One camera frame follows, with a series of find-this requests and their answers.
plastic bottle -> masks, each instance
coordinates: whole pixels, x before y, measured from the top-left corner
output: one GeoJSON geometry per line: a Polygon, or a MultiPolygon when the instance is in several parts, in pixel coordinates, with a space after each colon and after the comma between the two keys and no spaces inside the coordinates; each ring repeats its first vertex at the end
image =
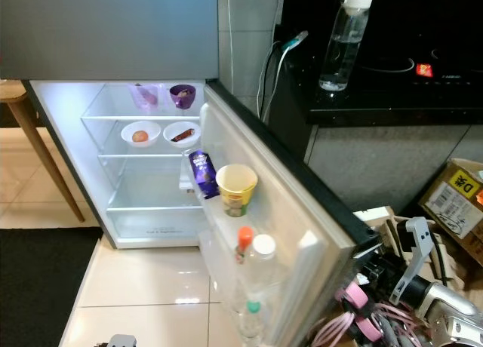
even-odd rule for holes
{"type": "MultiPolygon", "coordinates": [[[[238,245],[235,248],[235,260],[241,266],[245,261],[245,253],[254,240],[254,230],[249,226],[243,226],[238,230],[238,245]]],[[[247,297],[240,281],[235,280],[233,288],[231,306],[233,311],[240,313],[246,303],[247,297]]]]}
{"type": "Polygon", "coordinates": [[[332,29],[318,81],[326,91],[346,89],[354,67],[372,0],[340,0],[340,9],[332,29]]]}
{"type": "Polygon", "coordinates": [[[247,347],[260,344],[263,332],[263,321],[260,316],[260,302],[247,301],[238,316],[240,334],[247,347]]]}
{"type": "Polygon", "coordinates": [[[245,254],[244,272],[248,283],[248,296],[260,299],[273,282],[277,261],[275,240],[267,234],[257,235],[245,254]]]}

refrigerator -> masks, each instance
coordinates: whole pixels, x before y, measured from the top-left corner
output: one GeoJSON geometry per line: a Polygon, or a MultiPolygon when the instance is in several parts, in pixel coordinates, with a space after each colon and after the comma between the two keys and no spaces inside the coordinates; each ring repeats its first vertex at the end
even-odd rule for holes
{"type": "Polygon", "coordinates": [[[2,77],[23,79],[111,245],[199,247],[229,306],[237,287],[250,287],[235,262],[238,229],[271,235],[276,267],[259,296],[263,344],[304,344],[377,235],[217,80],[217,0],[0,2],[2,77]],[[157,107],[136,107],[133,84],[153,84],[157,107]],[[188,109],[171,99],[176,84],[195,89],[188,109]],[[162,134],[134,148],[121,132],[135,121],[162,131],[191,121],[201,136],[191,149],[162,134]],[[203,197],[188,160],[197,149],[216,170],[255,171],[246,215],[228,216],[220,196],[203,197]]]}

purple snack package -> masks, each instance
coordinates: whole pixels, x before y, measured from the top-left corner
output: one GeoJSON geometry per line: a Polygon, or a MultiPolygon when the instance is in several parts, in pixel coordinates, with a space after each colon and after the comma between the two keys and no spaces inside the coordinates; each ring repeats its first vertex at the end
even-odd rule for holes
{"type": "Polygon", "coordinates": [[[196,183],[199,188],[205,194],[205,199],[213,198],[220,194],[218,191],[218,184],[216,181],[217,172],[214,170],[208,153],[204,153],[202,150],[194,151],[190,153],[189,163],[195,175],[196,183]]]}

green bottle cap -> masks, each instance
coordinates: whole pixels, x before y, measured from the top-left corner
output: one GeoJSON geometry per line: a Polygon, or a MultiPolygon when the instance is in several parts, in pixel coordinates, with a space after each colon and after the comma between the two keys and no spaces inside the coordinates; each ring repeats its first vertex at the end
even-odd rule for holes
{"type": "Polygon", "coordinates": [[[249,300],[247,302],[247,309],[250,313],[258,313],[260,310],[260,302],[252,302],[249,300]]]}

wooden chair leg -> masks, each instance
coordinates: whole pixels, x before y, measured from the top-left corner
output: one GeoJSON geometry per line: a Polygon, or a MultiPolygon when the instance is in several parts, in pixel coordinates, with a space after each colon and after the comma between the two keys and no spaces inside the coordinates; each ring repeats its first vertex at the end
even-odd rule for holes
{"type": "Polygon", "coordinates": [[[66,181],[63,179],[62,174],[60,173],[59,168],[55,164],[51,153],[49,152],[43,139],[40,137],[40,134],[38,134],[37,128],[35,127],[33,120],[29,117],[26,104],[23,101],[7,104],[18,124],[22,127],[23,132],[25,132],[25,135],[32,144],[35,152],[37,152],[37,155],[40,157],[42,164],[45,166],[45,169],[51,175],[52,180],[55,182],[57,188],[59,188],[63,197],[66,199],[67,204],[69,204],[70,208],[77,216],[77,219],[82,223],[83,221],[85,221],[85,218],[82,215],[82,212],[79,210],[77,203],[74,200],[74,197],[70,193],[69,187],[67,187],[66,181]]]}

